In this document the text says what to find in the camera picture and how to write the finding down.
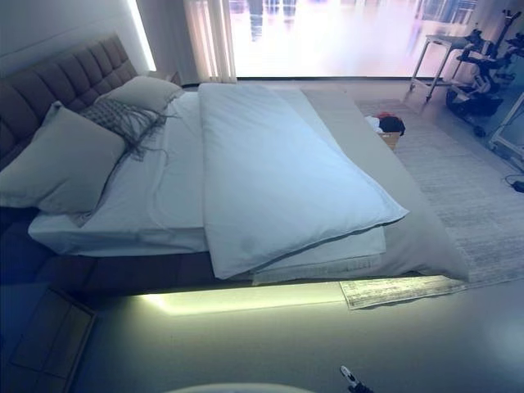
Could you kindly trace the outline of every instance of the basket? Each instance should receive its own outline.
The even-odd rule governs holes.
[[[395,150],[396,143],[399,141],[400,133],[379,133],[382,141],[384,141],[391,150]]]

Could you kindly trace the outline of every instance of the bed frame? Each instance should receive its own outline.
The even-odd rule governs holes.
[[[137,75],[116,34],[95,39],[0,80],[0,170],[28,145],[49,106],[81,111]],[[51,282],[69,292],[130,294],[230,286],[208,253],[140,257],[56,255],[27,233],[37,209],[0,209],[2,284]]]

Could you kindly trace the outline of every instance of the wall light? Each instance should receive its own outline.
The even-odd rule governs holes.
[[[151,53],[151,48],[149,47],[149,42],[147,41],[146,30],[144,29],[142,18],[140,17],[137,0],[128,0],[128,7],[131,11],[131,16],[133,17],[134,28],[137,30],[138,39],[140,40],[140,45],[142,46],[142,52],[146,57],[147,67],[151,71],[156,71],[155,59],[153,59],[153,54]]]
[[[346,302],[338,282],[151,294],[140,297],[168,315],[213,314],[244,309]]]

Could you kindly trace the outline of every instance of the folded duvet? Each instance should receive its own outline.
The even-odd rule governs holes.
[[[267,88],[203,84],[199,97],[204,227],[216,277],[408,213]]]

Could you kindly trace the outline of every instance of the carpet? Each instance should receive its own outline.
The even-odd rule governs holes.
[[[351,309],[438,296],[524,278],[524,195],[496,169],[397,100],[357,102],[364,115],[400,116],[395,154],[417,181],[470,268],[470,282],[444,276],[341,282]]]

